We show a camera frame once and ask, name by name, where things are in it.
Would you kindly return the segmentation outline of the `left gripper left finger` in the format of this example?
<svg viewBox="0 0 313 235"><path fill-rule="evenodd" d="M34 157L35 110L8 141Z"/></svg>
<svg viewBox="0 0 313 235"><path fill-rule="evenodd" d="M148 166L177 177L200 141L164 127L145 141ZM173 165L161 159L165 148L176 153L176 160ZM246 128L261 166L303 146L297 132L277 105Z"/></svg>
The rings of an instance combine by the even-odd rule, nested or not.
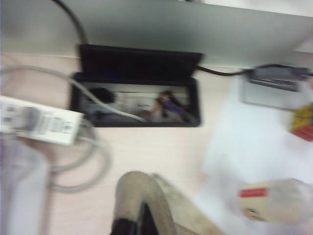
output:
<svg viewBox="0 0 313 235"><path fill-rule="evenodd" d="M120 218L114 220L111 235L136 235L137 225L135 222Z"/></svg>

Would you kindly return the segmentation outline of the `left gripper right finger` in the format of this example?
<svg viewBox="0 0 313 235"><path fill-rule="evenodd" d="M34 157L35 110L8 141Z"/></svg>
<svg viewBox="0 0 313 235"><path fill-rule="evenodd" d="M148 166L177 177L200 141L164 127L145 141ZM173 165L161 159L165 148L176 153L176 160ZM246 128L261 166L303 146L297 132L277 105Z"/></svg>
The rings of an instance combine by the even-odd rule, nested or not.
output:
<svg viewBox="0 0 313 235"><path fill-rule="evenodd" d="M138 218L139 235L158 235L158 231L147 204L142 204Z"/></svg>

